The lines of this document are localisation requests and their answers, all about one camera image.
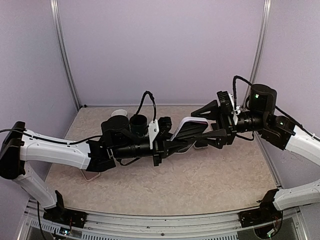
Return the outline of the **purple-edged black smartphone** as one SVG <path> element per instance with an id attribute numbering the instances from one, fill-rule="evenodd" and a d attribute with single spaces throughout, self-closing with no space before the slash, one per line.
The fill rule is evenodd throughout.
<path id="1" fill-rule="evenodd" d="M 192 137 L 202 134 L 208 128 L 208 125 L 205 121 L 187 121 L 174 135 L 173 141 L 191 141 Z"/>

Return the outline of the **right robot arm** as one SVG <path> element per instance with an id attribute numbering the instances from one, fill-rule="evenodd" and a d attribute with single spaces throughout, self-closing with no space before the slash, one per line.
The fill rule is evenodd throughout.
<path id="1" fill-rule="evenodd" d="M 320 140 L 305 130 L 288 114 L 276 116 L 276 90 L 263 84 L 250 87 L 248 110 L 236 106 L 236 96 L 226 91 L 217 93 L 218 99 L 191 113 L 192 117 L 203 117 L 215 121 L 213 131 L 197 137 L 208 145 L 222 148 L 230 145 L 239 133 L 257 132 L 273 146 L 285 150 L 319 165 Z M 256 210 L 256 218 L 266 222 L 275 212 L 289 208 L 319 203 L 320 182 L 289 188 L 269 190 Z"/>

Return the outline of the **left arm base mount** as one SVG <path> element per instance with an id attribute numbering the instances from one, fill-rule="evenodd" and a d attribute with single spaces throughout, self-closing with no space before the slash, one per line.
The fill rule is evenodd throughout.
<path id="1" fill-rule="evenodd" d="M 87 213 L 68 208 L 60 209 L 56 206 L 45 209 L 43 218 L 54 223 L 83 229 L 87 219 Z"/>

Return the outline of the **pink phone case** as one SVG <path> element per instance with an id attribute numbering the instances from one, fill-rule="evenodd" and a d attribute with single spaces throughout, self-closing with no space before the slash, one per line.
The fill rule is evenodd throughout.
<path id="1" fill-rule="evenodd" d="M 80 170 L 80 172 L 87 182 L 91 182 L 91 181 L 97 179 L 101 175 L 100 172 L 86 171 L 86 170 L 82 170 L 82 169 Z"/>

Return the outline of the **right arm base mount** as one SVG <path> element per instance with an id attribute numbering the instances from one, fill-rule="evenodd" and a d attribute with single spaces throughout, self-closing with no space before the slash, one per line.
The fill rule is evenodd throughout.
<path id="1" fill-rule="evenodd" d="M 238 213 L 242 228 L 260 225 L 281 219 L 283 212 L 271 207 L 258 207 Z"/>

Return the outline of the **lavender phone case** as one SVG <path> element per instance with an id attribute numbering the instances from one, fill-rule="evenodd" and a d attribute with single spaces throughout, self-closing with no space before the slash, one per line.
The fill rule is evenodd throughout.
<path id="1" fill-rule="evenodd" d="M 170 138 L 170 141 L 182 140 L 187 142 L 187 145 L 180 147 L 176 153 L 186 153 L 195 144 L 194 137 L 203 134 L 208 126 L 207 119 L 203 117 L 184 117 Z"/>

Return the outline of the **white phone case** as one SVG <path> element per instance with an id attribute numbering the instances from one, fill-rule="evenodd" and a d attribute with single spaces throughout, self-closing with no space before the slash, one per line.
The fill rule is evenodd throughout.
<path id="1" fill-rule="evenodd" d="M 203 141 L 198 140 L 198 141 L 196 141 L 196 142 L 194 143 L 193 148 L 194 148 L 195 150 L 201 150 L 201 149 L 207 148 L 208 146 L 209 146 L 209 145 L 208 145 L 206 142 L 203 142 Z"/>

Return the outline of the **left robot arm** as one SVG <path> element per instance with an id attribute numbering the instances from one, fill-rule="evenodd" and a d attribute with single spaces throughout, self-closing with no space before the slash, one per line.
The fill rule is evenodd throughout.
<path id="1" fill-rule="evenodd" d="M 50 189 L 31 167 L 32 161 L 71 166 L 101 173 L 121 165 L 129 166 L 152 157 L 158 166 L 163 159 L 187 151 L 207 128 L 199 117 L 185 117 L 174 133 L 172 121 L 161 117 L 147 122 L 143 115 L 128 118 L 115 115 L 101 124 L 101 135 L 79 141 L 36 134 L 18 121 L 6 130 L 0 149 L 0 175 L 12 180 L 35 198 L 47 215 L 63 223 L 70 218 L 63 196 Z"/>

